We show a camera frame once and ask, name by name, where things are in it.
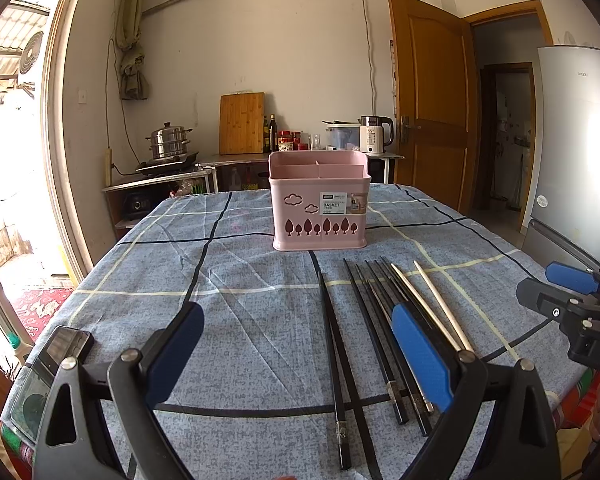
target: red floor mat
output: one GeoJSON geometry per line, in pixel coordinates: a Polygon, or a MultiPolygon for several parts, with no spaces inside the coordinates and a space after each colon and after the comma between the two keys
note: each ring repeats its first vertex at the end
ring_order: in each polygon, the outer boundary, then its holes
{"type": "Polygon", "coordinates": [[[73,291],[72,288],[23,290],[13,302],[13,309],[33,341],[73,291]]]}

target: metal screw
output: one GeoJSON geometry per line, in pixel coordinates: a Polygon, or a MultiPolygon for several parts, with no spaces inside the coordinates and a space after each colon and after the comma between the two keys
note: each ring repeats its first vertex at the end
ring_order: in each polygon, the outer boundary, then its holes
{"type": "Polygon", "coordinates": [[[61,367],[63,370],[71,370],[72,368],[75,368],[75,365],[77,364],[78,361],[75,359],[75,357],[67,357],[62,360],[61,367]]]}
{"type": "Polygon", "coordinates": [[[458,352],[458,357],[463,363],[473,363],[475,361],[475,354],[468,350],[461,350],[458,352]]]}
{"type": "Polygon", "coordinates": [[[122,354],[120,354],[120,359],[122,359],[125,363],[129,363],[131,361],[135,361],[138,359],[140,352],[135,348],[127,348],[122,354]]]}
{"type": "Polygon", "coordinates": [[[532,371],[536,366],[529,359],[520,359],[520,368],[525,372],[532,371]]]}

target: wooden cutting board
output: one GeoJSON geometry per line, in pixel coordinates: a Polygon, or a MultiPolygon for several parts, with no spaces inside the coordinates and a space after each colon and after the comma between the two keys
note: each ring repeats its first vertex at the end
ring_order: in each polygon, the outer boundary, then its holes
{"type": "Polygon", "coordinates": [[[220,155],[262,153],[264,93],[220,97],[220,155]]]}

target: refrigerator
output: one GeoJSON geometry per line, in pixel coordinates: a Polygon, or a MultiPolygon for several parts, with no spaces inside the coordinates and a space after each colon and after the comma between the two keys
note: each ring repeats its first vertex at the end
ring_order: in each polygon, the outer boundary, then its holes
{"type": "Polygon", "coordinates": [[[522,250],[600,267],[600,50],[538,49],[544,127],[538,187],[522,250]]]}

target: pot handle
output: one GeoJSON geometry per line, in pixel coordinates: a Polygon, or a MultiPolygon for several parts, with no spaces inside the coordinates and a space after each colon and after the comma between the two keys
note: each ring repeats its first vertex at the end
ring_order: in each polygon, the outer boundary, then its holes
{"type": "Polygon", "coordinates": [[[388,124],[389,125],[389,141],[384,142],[382,140],[383,146],[389,146],[392,142],[394,142],[394,122],[389,117],[379,117],[380,124],[388,124]]]}

